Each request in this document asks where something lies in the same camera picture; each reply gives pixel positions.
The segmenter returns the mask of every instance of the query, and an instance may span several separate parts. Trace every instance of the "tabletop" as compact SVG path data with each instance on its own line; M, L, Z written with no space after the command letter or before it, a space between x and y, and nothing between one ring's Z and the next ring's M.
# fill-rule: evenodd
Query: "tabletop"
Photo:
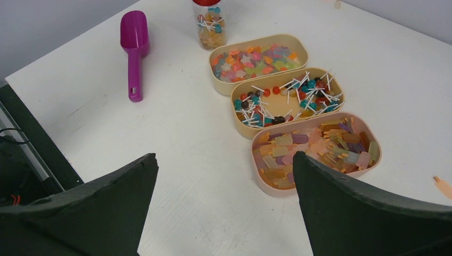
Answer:
M367 122L382 160L360 180L452 205L432 176L452 182L452 46L331 1L228 0L229 43L288 33L308 67L331 69L342 111ZM127 97L119 23L148 18L144 100ZM141 0L6 80L85 182L148 152L160 166L139 247L145 255L312 255L296 195L268 196L251 169L250 141L209 76L190 1Z

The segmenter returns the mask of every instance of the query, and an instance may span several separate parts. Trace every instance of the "red lid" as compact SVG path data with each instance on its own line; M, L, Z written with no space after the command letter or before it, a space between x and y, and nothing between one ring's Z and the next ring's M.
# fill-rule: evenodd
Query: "red lid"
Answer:
M194 3L201 6L212 6L217 4L221 0L193 0Z

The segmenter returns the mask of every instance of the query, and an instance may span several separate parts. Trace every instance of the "jar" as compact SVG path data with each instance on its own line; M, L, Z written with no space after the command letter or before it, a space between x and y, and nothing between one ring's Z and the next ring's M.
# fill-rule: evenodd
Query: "jar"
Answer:
M201 47L213 50L226 44L224 1L192 0Z

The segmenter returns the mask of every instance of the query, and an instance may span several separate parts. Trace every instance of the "beige container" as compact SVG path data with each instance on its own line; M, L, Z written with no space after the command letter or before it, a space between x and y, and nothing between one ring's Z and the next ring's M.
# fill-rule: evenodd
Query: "beige container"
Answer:
M250 126L247 126L246 124L242 123L240 121L240 119L237 117L236 110L234 109L234 100L239 99L240 95L242 93L248 93L249 91L256 91L256 89L251 87L251 85L257 86L263 90L270 89L270 91L271 91L274 86L281 86L281 85L291 81L292 78L299 77L299 76L305 74L306 71L310 72L309 77L312 77L312 78L321 77L327 72L326 70L321 69L321 68L296 69L296 70L292 70L292 71L286 71L282 74L273 74L273 75L266 76L266 77L260 77L258 79L246 80L246 81L243 81L240 84L238 84L232 91L231 100L230 100L234 124L236 126L237 131L243 137L245 137L247 139L251 139L259 131L264 129L264 128L250 127ZM336 93L336 95L342 93L342 88L339 86L339 83L337 82L337 80L335 78L333 78L333 80L331 81L330 86L331 86L331 90L334 91ZM297 97L294 97L294 98L291 97L289 104L287 104L287 97L281 96L281 95L274 95L273 92L271 92L269 97L262 97L262 101L268 103L268 105L264 105L264 106L266 107L267 110L270 111L270 113L273 116L284 115L292 109L293 110L292 115L295 117L298 110L301 109L300 105L298 104ZM342 103L344 101L345 101L345 94L342 94L341 100L338 101L338 103ZM341 108L342 108L342 106L340 106L338 109L336 109L335 111L332 111L330 113L338 112ZM328 115L330 113L324 113L324 114L320 114L318 116ZM299 121L306 120L309 118L312 118L312 117L298 118L297 120L291 121L289 123L299 122ZM278 124L275 126L281 126L281 125L286 125L286 123Z
M267 185L267 183L265 183L262 178L261 175L259 174L259 171L257 169L256 166L256 162L254 161L254 156L253 156L253 148L256 146L257 142L259 141L259 138L261 136L263 136L264 134L266 134L267 132L270 132L270 134L276 134L276 133L289 133L289 132L293 132L295 130L299 130L299 129L317 129L321 123L327 122L327 121L333 121L333 120L338 120L338 119L342 119L342 118L350 118L353 117L354 121L356 123L356 125L354 127L357 127L357 131L354 131L355 133L360 133L360 132L366 132L369 140L370 141L375 141L378 144L378 149L379 149L379 156L376 160L375 165L373 165L370 168L361 170L361 171L357 171L357 172L352 172L350 174L347 174L351 177L354 178L358 178L360 176L362 176L363 174L365 174L366 172L372 170L373 168L377 167L377 165L380 163L380 160L382 158L382 150L381 150L381 146L380 143L378 142L378 140L375 138L374 134L372 133L372 130L369 128L369 126L358 116L352 114L352 113L347 113L347 112L339 112L339 113L328 113L325 116L318 116L318 117L314 117L312 119L309 120L304 120L301 122L295 122L295 123L287 123L287 124L281 124L281 125L275 125L275 126L271 126L271 127L267 127L264 130L260 131L258 134L256 134L256 136L253 138L253 141L251 143L251 166L254 172L254 175L256 177L256 182L257 185L262 189L262 191L264 191L265 193L271 195L271 196L276 196L276 197L285 197L285 196L289 196L289 195L294 195L296 194L296 189L287 189L287 190L282 190L282 189L276 189L273 187L270 187L269 185Z
M308 58L309 58L308 52L306 51L306 49L304 48L304 46L300 42L300 40L298 40L296 37L291 36L291 35L279 34L279 35L263 37L263 38L255 39L255 40L251 40L251 41L246 41L246 42L242 42L242 43L238 43L238 44L225 45L225 46L218 47L217 49L215 49L209 56L209 67L211 69L211 77L212 77L215 89L219 93L229 96L229 95L231 95L231 92L234 89L234 87L236 87L237 84L241 83L241 82L226 83L215 77L215 75L213 74L213 71L212 71L211 63L212 63L213 59L215 59L218 55L220 55L224 52L230 52L230 51L234 51L234 50L244 51L244 50L248 49L249 47L271 46L273 44L289 47L293 52L295 52L297 54L297 58L301 64L301 67L296 68L296 69L291 69L291 70L298 70L300 68L306 67L306 64L308 63ZM285 73L285 72L289 72L289 71L290 70L280 71L280 72L269 74L266 76L272 76L272 75L281 74L281 73ZM266 77L266 76L261 76L259 78L251 78L251 79L247 79L245 81L246 82L255 81L257 79L260 79L260 78Z

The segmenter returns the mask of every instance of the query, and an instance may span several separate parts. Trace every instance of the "scoop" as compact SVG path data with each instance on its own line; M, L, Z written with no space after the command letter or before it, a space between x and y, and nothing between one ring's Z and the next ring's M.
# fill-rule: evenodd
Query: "scoop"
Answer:
M146 15L131 11L121 19L121 47L128 54L128 98L143 100L141 90L141 58L149 53L149 34Z

